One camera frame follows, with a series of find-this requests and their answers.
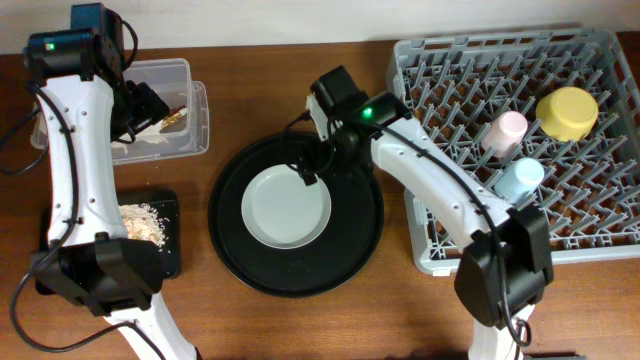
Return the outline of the grey plate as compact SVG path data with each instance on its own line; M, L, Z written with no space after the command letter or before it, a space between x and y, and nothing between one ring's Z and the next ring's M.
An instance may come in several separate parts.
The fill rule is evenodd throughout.
M260 243L292 250L313 242L329 223L332 200L319 177L307 185L298 173L275 165L257 174L241 201L245 227Z

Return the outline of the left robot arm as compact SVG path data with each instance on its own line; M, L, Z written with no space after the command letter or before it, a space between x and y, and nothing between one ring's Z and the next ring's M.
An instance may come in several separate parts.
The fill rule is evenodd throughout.
M117 202L112 140L164 114L158 97L123 77L133 61L123 44L130 28L75 25L29 38L27 87L46 121L53 201L48 248L23 279L104 318L141 359L197 359L161 294L157 247L129 238Z

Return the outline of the yellow bowl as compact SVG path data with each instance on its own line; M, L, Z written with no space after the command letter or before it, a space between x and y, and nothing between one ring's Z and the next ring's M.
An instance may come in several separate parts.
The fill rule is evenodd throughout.
M595 125L599 108L595 98L577 87L562 87L540 100L536 107L540 128L562 142L586 137Z

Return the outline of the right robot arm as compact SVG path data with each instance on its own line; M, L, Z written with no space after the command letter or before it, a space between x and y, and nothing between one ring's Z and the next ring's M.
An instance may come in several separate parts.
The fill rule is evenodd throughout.
M474 319L471 359L521 359L532 342L528 323L553 281L544 212L496 196L449 158L397 97L341 100L318 91L302 120L313 121L330 157L350 155L401 182L447 231L461 254L455 292Z

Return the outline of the food scraps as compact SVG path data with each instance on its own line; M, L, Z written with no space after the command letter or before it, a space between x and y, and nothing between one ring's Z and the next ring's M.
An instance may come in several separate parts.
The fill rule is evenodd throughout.
M162 249L168 239L165 234L169 220L150 204L121 205L119 207L128 238L148 241Z

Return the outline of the blue cup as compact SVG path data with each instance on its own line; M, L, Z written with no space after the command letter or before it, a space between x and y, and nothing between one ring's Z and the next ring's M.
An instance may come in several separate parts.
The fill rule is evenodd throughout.
M533 192L544 178L544 167L533 158L521 158L509 165L494 184L495 193L515 204Z

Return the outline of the pink cup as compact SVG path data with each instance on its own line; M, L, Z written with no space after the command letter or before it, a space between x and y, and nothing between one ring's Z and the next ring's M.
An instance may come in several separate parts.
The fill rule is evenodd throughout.
M506 111L491 123L481 147L485 151L493 148L494 157L505 158L522 141L527 130L528 121L524 115L517 111Z

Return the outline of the gold foil wrapper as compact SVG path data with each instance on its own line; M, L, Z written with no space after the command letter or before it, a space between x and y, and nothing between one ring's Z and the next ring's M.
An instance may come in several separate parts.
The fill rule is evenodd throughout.
M184 117L188 115L188 108L186 106L181 106L173 109L168 116L161 120L161 128L167 128L175 123L181 121Z

